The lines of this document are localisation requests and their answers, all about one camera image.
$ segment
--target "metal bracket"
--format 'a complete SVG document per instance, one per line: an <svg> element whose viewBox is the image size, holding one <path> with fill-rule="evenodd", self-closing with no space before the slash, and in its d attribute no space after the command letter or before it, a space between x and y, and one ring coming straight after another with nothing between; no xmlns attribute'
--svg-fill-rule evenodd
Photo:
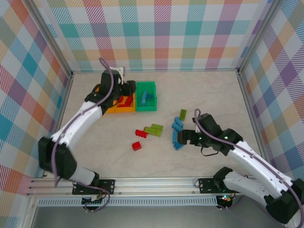
<svg viewBox="0 0 304 228"><path fill-rule="evenodd" d="M99 180L99 188L107 190L110 195L114 194L115 189L115 180L114 179L107 179L107 180ZM100 190L95 190L91 188L86 188L79 184L73 184L73 195L99 195Z"/></svg>
<svg viewBox="0 0 304 228"><path fill-rule="evenodd" d="M199 192L201 194L206 193L220 193L220 194L227 194L227 193L238 193L237 191L232 191L229 189L220 191L217 186L214 184L213 178L200 178L198 180L199 183Z"/></svg>
<svg viewBox="0 0 304 228"><path fill-rule="evenodd" d="M110 67L111 70L116 70L119 72L120 76L123 78L125 76L125 67L124 66L118 66L118 67Z"/></svg>

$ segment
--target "cable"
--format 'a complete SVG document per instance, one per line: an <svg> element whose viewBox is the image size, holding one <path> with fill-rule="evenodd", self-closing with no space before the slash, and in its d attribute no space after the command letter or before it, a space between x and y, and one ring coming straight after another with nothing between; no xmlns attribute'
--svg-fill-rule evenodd
<svg viewBox="0 0 304 228"><path fill-rule="evenodd" d="M106 195L108 195L108 199L107 199L107 201L105 202L105 204L102 205L102 206L99 206L99 207L96 208L95 210L89 210L89 209L86 207L88 203L85 203L85 209L86 209L87 212L92 212L92 213L93 213L93 212L99 211L99 210L101 210L102 208L104 208L104 207L109 203L109 201L110 201L110 193L109 193L107 190L102 189L102 188L98 188L98 187L93 187L93 186L85 185L85 184L82 184L82 183L79 183L79 182L77 182L77 184L79 184L79 185L81 185L81 186L84 186L84 187L86 187L86 188L91 188L91 189L96 189L96 190L104 191L104 192L106 193Z"/></svg>
<svg viewBox="0 0 304 228"><path fill-rule="evenodd" d="M194 182L194 186L196 187L196 188L200 188L199 186L196 186L196 183L199 181L199 179L197 179L196 180L196 182Z"/></svg>
<svg viewBox="0 0 304 228"><path fill-rule="evenodd" d="M208 133L199 123L199 120L198 120L198 116L200 116L200 109L196 108L194 110L194 119L195 119L195 123L196 125L199 127L199 129L204 132L207 136L209 136L211 139L214 139L216 141L219 141L221 143L226 143L228 145L231 145L235 148L238 148L240 150L242 150L243 152L245 152L246 154L248 154L249 156L252 156L254 159L258 160L265 168L267 168L273 175L275 175L275 177L277 177L289 190L290 192L292 193L292 195L294 196L296 202L298 203L298 206L299 206L299 210L300 210L300 213L301 213L301 220L300 220L300 223L298 225L298 228L301 228L302 225L304 224L304 211L303 211L303 208L302 208L302 204L301 204L301 201L300 199L298 198L297 194L295 193L295 191L287 184L287 182L280 176L278 175L275 171L273 171L271 168L268 167L268 165L265 164L265 161L256 157L253 153L249 152L248 150L244 149L243 147L240 147L239 145L236 145L234 143L231 143L231 142L228 142L228 141L225 141L225 140L222 140L222 139L219 139L215 136L213 136L212 134Z"/></svg>
<svg viewBox="0 0 304 228"><path fill-rule="evenodd" d="M103 65L104 68L106 68L107 70L109 70L110 75L111 75L111 87L109 89L109 92L107 93L107 95L99 102L97 102L96 104L92 105L91 107L85 109L82 113L77 114L68 124L67 126L63 129L62 133L59 135L58 139L55 142L55 145L53 147L52 150L52 155L51 155L51 166L52 166L52 172L54 174L55 177L55 187L57 187L59 179L58 179L58 173L57 173L57 167L56 167L56 160L55 160L55 154L56 154L56 149L58 147L58 144L61 140L61 138L63 137L63 135L67 132L67 130L69 129L69 127L82 115L84 115L86 112L90 111L91 109L99 106L102 102L104 102L111 94L112 90L113 90L113 86L114 86L114 76L113 73L109 67L109 65L107 64L107 62L103 59L103 58L99 58L100 63Z"/></svg>
<svg viewBox="0 0 304 228"><path fill-rule="evenodd" d="M117 105L117 104L118 104L118 101L117 101L115 104L113 104L112 106L110 106L110 108L114 107L114 106Z"/></svg>
<svg viewBox="0 0 304 228"><path fill-rule="evenodd" d="M200 153L203 155L203 156L205 156L205 157L209 157L209 156L213 156L213 155L217 155L219 152L216 152L216 153L212 153L212 154L203 154L203 148L204 147L201 147L201 149L200 149Z"/></svg>

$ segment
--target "metal rail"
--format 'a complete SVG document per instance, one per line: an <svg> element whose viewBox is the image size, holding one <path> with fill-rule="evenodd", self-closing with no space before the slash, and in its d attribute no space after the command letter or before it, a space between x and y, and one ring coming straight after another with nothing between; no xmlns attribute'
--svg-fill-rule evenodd
<svg viewBox="0 0 304 228"><path fill-rule="evenodd" d="M115 178L115 190L111 197L223 195L212 192L200 194L199 188L194 186L194 182L199 178L201 177ZM72 195L72 188L73 183L67 180L61 180L54 188L53 178L33 179L28 197L84 197L84 195Z"/></svg>

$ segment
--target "green plastic container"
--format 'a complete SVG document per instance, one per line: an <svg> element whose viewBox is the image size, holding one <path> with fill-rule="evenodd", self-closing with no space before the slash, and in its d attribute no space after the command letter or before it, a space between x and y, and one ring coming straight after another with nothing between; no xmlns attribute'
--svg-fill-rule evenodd
<svg viewBox="0 0 304 228"><path fill-rule="evenodd" d="M146 106L142 106L142 96L144 91L153 96L152 100L146 99ZM156 111L157 109L157 97L156 97L156 85L155 82L136 82L136 111Z"/></svg>

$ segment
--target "red lego brick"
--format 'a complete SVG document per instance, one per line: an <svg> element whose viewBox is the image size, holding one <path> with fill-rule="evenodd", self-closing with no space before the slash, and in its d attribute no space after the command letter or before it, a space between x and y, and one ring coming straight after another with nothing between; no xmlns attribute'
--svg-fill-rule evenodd
<svg viewBox="0 0 304 228"><path fill-rule="evenodd" d="M123 98L124 98L124 96L121 96L118 100L118 103L121 103L124 100Z"/></svg>
<svg viewBox="0 0 304 228"><path fill-rule="evenodd" d="M132 103L132 101L133 101L133 95L132 96L128 96L128 98L126 99L126 101L125 101L125 105L128 105L128 107L131 105L131 103Z"/></svg>
<svg viewBox="0 0 304 228"><path fill-rule="evenodd" d="M142 138L147 138L148 133L147 133L147 132L140 131L140 130L136 130L136 131L135 131L135 135L136 135L136 136L139 136L139 137L142 137Z"/></svg>
<svg viewBox="0 0 304 228"><path fill-rule="evenodd" d="M142 146L139 142L135 142L132 144L132 148L134 151L137 151L137 150L140 150L142 148Z"/></svg>

